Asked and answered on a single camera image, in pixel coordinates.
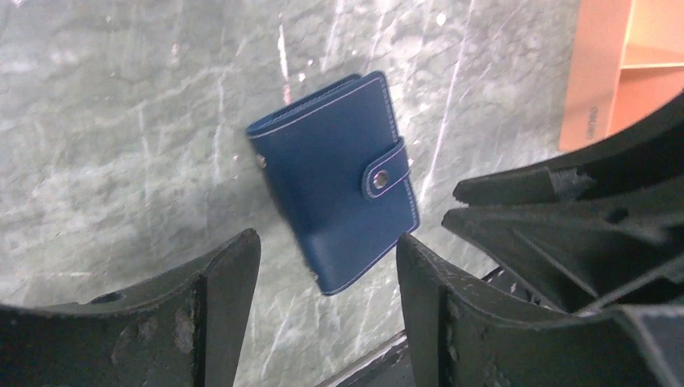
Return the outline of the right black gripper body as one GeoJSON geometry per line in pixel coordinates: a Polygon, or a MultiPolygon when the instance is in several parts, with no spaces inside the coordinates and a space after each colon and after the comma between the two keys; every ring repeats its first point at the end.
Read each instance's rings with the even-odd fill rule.
{"type": "Polygon", "coordinates": [[[596,144],[550,161],[558,214],[681,214],[683,96],[596,144]]]}

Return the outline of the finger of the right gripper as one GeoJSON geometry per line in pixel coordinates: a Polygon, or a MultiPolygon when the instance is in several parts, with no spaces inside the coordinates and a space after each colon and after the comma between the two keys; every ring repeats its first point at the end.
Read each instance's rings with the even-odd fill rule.
{"type": "Polygon", "coordinates": [[[573,201],[594,187],[577,168],[516,169],[461,181],[453,196],[469,206],[515,206],[573,201]]]}
{"type": "Polygon", "coordinates": [[[525,218],[501,206],[449,210],[442,225],[476,246],[553,309],[589,313],[619,304],[683,303],[683,241],[611,227],[525,218]]]}

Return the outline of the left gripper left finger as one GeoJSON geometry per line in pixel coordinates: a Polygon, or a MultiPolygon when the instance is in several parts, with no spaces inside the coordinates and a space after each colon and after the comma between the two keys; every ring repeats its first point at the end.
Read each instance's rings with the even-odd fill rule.
{"type": "Polygon", "coordinates": [[[1,308],[4,386],[231,386],[261,260],[246,229],[85,304],[1,308]]]}

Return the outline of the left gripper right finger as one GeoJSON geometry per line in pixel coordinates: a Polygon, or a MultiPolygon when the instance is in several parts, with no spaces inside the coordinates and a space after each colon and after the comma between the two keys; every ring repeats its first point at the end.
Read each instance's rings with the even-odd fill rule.
{"type": "Polygon", "coordinates": [[[680,386],[683,308],[617,306],[588,316],[525,302],[397,243],[402,313],[418,386],[680,386]]]}

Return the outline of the dark blue card holder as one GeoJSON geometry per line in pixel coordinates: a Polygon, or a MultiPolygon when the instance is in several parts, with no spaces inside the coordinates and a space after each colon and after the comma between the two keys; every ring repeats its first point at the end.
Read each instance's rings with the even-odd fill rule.
{"type": "Polygon", "coordinates": [[[324,295],[347,289],[419,227],[384,73],[349,75],[246,135],[324,295]]]}

